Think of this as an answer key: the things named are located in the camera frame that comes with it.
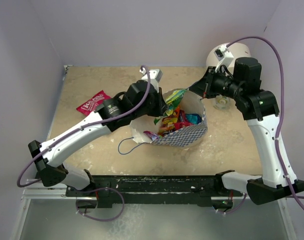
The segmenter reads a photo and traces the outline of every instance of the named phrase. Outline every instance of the cable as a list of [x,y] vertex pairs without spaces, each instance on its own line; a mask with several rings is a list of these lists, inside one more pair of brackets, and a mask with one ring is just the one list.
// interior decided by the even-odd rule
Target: cable
[[92,219],[92,220],[95,220],[95,221],[99,221],[99,222],[109,222],[109,221],[113,221],[115,219],[117,219],[119,216],[121,216],[121,214],[123,213],[124,211],[124,207],[125,207],[125,200],[124,200],[124,197],[122,196],[122,194],[114,189],[114,188],[110,188],[110,187],[101,187],[101,188],[97,188],[97,189],[94,189],[94,190],[90,190],[90,191],[82,191],[82,193],[84,194],[89,194],[89,193],[93,193],[93,192],[97,192],[97,191],[100,191],[100,190],[111,190],[113,192],[116,192],[122,199],[122,209],[121,211],[118,213],[118,215],[114,216],[114,217],[111,217],[111,218],[107,218],[107,219],[101,219],[101,218],[96,218],[96,217],[93,217],[93,216],[89,216],[87,214],[85,214],[84,212],[81,212],[79,209],[78,209],[78,206],[77,206],[77,202],[75,202],[75,206],[76,206],[76,213],[79,213],[81,214],[82,216],[88,218],[88,219]]
[[35,157],[33,157],[33,159],[25,166],[25,168],[21,171],[21,173],[19,174],[18,178],[17,178],[17,181],[16,181],[16,185],[19,187],[19,188],[24,188],[26,186],[30,186],[36,182],[39,182],[41,181],[41,179],[37,179],[37,180],[34,180],[32,182],[29,182],[27,184],[21,184],[21,178],[23,176],[23,174],[26,172],[26,170],[34,163],[34,161],[36,161],[39,157],[41,157],[43,154],[45,154],[47,151],[49,151],[52,147],[54,147],[55,145],[57,145],[58,143],[62,142],[63,140],[67,139],[69,136],[75,134],[76,132],[78,131],[81,131],[83,130],[84,128],[87,128],[87,127],[90,127],[92,125],[97,125],[97,124],[104,124],[104,123],[108,123],[108,122],[111,122],[111,121],[114,121],[114,120],[118,120],[124,116],[127,116],[131,113],[133,113],[135,110],[137,110],[143,103],[144,101],[146,100],[147,98],[147,95],[150,91],[150,87],[151,87],[151,76],[150,76],[150,72],[148,70],[148,67],[145,66],[145,65],[142,65],[141,66],[141,70],[145,69],[146,71],[146,74],[147,74],[147,87],[146,87],[146,91],[144,93],[144,96],[143,98],[141,99],[141,101],[135,106],[133,107],[131,110],[125,112],[125,113],[122,113],[121,115],[119,116],[114,116],[114,117],[110,117],[108,119],[104,119],[104,120],[101,120],[101,121],[95,121],[95,122],[91,122],[91,123],[88,123],[88,124],[85,124],[83,126],[81,126],[80,128],[77,128],[77,129],[74,129],[70,132],[68,132],[66,135],[62,136],[61,138],[59,138],[58,140],[56,140],[54,143],[52,143],[50,146],[48,146],[46,149],[44,149],[42,152],[40,152],[39,154],[37,154]]
[[119,154],[121,154],[121,155],[127,155],[127,154],[129,154],[129,153],[131,153],[134,149],[136,149],[136,148],[138,148],[139,146],[141,146],[141,145],[143,145],[143,144],[146,144],[147,142],[143,142],[143,143],[140,143],[140,144],[138,144],[137,146],[135,146],[135,147],[133,147],[130,151],[128,151],[128,152],[126,152],[126,153],[122,153],[121,151],[120,151],[120,146],[121,146],[121,144],[122,144],[122,142],[124,142],[125,140],[130,140],[130,139],[133,139],[134,137],[128,137],[128,138],[125,138],[125,139],[123,139],[122,141],[120,141],[120,143],[118,144],[118,146],[117,146],[117,151],[118,151],[118,153]]
[[228,68],[226,67],[226,65],[220,65],[220,68],[219,68],[220,72],[221,72],[221,73],[224,73],[224,72],[222,71],[222,69],[224,69],[224,71],[227,73],[227,75],[228,75],[231,79],[234,78],[234,76],[233,76],[232,73],[228,70]]
[[304,199],[304,196],[297,196],[299,199]]
[[246,197],[247,197],[247,194],[244,194],[244,197],[243,197],[242,201],[240,202],[240,204],[238,204],[238,205],[237,205],[235,208],[233,208],[232,210],[230,210],[230,211],[218,211],[218,210],[216,210],[216,212],[217,212],[217,213],[221,213],[221,214],[223,214],[223,215],[231,214],[231,213],[235,212],[237,209],[239,209],[239,208],[244,204],[244,202],[245,202],[245,200],[246,200]]
[[284,163],[283,157],[281,155],[281,151],[280,151],[279,136],[280,136],[280,133],[281,133],[281,128],[282,128],[282,125],[283,125],[284,114],[285,114],[284,113],[285,112],[284,69],[283,69],[283,64],[282,64],[281,57],[280,57],[278,51],[276,50],[275,46],[270,41],[268,41],[266,38],[260,37],[260,36],[246,36],[246,37],[242,37],[242,38],[240,38],[240,39],[238,39],[236,41],[233,41],[233,42],[227,44],[226,47],[228,48],[231,45],[233,45],[234,43],[239,42],[239,41],[244,40],[244,39],[259,39],[259,40],[264,41],[265,43],[267,43],[273,49],[273,51],[274,51],[274,53],[275,53],[275,55],[277,57],[277,60],[278,60],[279,66],[280,66],[280,72],[281,72],[281,115],[280,115],[280,122],[279,122],[279,124],[277,126],[276,135],[275,135],[276,153],[277,153],[277,156],[279,158],[279,161],[280,161],[280,164],[282,166],[282,169],[284,171],[284,175],[285,175],[284,177],[286,178],[287,184],[290,187],[290,190],[292,192],[293,198],[296,200],[296,202],[298,203],[298,205],[304,210],[304,204],[299,200],[299,197],[295,193],[295,190],[294,190],[293,185],[291,183],[288,171],[286,169],[286,166],[285,166],[285,163]]

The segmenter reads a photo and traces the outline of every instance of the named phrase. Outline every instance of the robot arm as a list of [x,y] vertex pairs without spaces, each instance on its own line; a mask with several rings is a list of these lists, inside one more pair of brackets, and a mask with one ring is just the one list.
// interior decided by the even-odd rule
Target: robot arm
[[[220,49],[215,54],[227,63]],[[223,95],[236,102],[250,127],[262,163],[263,175],[252,176],[235,171],[221,173],[222,187],[247,193],[251,200],[260,205],[291,195],[275,147],[275,133],[279,123],[279,109],[276,98],[270,91],[260,89],[261,65],[255,58],[236,59],[233,76],[217,72],[208,67],[205,75],[189,90],[204,97],[215,98]],[[282,137],[279,139],[281,154],[285,161],[295,191],[304,191],[304,181],[298,180],[289,163]]]
[[133,83],[127,92],[120,92],[115,97],[105,100],[95,111],[69,130],[48,141],[42,143],[32,141],[28,145],[33,157],[48,149],[47,152],[35,161],[37,172],[45,187],[58,183],[72,186],[77,190],[95,187],[93,179],[87,170],[75,168],[64,163],[64,161],[89,142],[103,135],[108,135],[119,127],[130,124],[133,119],[142,115],[153,117],[163,115],[167,106],[162,97],[162,90],[158,87],[162,72],[159,69],[152,69],[149,71],[151,86],[143,105],[133,113],[120,119],[95,124],[95,122],[101,120],[117,117],[131,110],[140,102],[147,88],[147,74],[146,72],[142,73],[144,74],[142,79]]

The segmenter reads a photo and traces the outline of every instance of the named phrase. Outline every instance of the gray wall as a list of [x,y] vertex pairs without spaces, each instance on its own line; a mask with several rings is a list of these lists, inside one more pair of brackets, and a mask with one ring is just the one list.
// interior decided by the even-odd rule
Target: gray wall
[[64,64],[204,66],[216,45],[261,35],[280,0],[31,2]]
[[0,240],[11,235],[22,193],[16,178],[30,160],[27,144],[46,137],[63,72],[31,3],[0,1]]
[[[282,134],[291,165],[299,179],[304,180],[304,0],[282,0],[264,37],[275,44],[282,57],[285,70]],[[276,57],[264,43],[257,44],[254,54],[263,65],[263,88],[273,91],[280,99]],[[298,237],[304,240],[304,212],[293,199],[289,205]]]

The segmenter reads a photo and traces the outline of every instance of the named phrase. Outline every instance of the black metal base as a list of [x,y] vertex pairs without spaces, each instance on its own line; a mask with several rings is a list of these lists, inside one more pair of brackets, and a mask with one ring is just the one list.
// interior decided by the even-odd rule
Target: black metal base
[[[126,204],[192,204],[200,207],[211,207],[213,206],[211,197],[226,197],[221,200],[223,202],[230,195],[230,190],[222,188],[219,177],[215,175],[93,175],[92,177],[96,188],[110,187],[121,192]],[[233,195],[235,197],[242,196],[240,192],[235,190]],[[66,196],[95,197],[96,194],[94,192],[83,193],[69,187],[66,190]],[[98,208],[111,208],[113,204],[122,203],[119,195],[113,191],[99,191],[98,196]]]

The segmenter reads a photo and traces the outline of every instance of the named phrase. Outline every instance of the red snack package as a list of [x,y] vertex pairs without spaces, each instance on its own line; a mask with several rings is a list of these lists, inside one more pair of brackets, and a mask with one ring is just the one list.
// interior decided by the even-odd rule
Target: red snack package
[[186,115],[185,115],[185,112],[183,110],[180,110],[178,119],[179,119],[178,122],[188,122],[187,118],[186,118]]
[[84,115],[88,116],[92,111],[96,109],[104,100],[110,99],[111,97],[106,95],[102,90],[95,94],[90,100],[83,103],[81,106],[78,106],[76,110]]
[[188,127],[188,126],[191,126],[191,125],[194,125],[188,121],[182,121],[182,122],[177,122],[177,123],[174,123],[174,126],[175,126],[175,130],[178,130],[178,129],[181,129],[181,128],[185,128],[185,127]]

